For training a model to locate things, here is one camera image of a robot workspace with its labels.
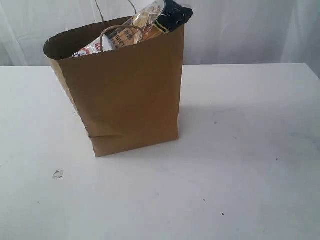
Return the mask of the spaghetti packet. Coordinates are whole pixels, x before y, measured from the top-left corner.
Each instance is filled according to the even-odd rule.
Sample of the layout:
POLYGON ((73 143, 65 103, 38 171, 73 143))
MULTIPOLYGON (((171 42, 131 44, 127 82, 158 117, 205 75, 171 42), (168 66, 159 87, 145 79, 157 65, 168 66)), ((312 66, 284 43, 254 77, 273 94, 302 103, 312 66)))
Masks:
POLYGON ((192 8, 174 0, 156 0, 106 36, 114 49, 120 49, 171 33, 193 14, 192 8))

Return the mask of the brown paper shopping bag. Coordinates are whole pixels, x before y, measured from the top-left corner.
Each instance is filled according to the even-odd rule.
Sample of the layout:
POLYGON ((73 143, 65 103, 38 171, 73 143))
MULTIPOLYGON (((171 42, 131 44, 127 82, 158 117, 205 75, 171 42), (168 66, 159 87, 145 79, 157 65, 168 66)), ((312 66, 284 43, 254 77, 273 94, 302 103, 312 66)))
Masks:
POLYGON ((96 157, 179 138, 185 24, 134 45, 72 57, 133 16, 71 29, 43 47, 96 157))

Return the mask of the clear plastic scrap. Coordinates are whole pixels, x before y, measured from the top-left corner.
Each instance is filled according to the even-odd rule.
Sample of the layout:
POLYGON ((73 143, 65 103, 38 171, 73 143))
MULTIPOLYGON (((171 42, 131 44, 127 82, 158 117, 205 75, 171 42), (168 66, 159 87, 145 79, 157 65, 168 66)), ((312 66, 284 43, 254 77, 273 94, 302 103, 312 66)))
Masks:
POLYGON ((53 179, 61 179, 64 176, 64 170, 56 170, 55 173, 53 174, 52 178, 53 179))

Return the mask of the small white blue milk carton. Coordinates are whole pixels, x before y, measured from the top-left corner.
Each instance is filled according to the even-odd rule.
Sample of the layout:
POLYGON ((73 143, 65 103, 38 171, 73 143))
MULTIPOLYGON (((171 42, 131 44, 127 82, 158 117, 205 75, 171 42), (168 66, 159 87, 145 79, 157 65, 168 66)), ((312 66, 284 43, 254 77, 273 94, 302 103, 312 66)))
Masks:
POLYGON ((110 39, 106 35, 103 35, 102 43, 100 42, 100 37, 98 37, 93 42, 89 43, 87 46, 75 52, 71 57, 77 58, 77 57, 88 56, 92 54, 98 54, 101 52, 101 45, 103 47, 103 50, 102 50, 103 52, 114 50, 114 47, 110 39))

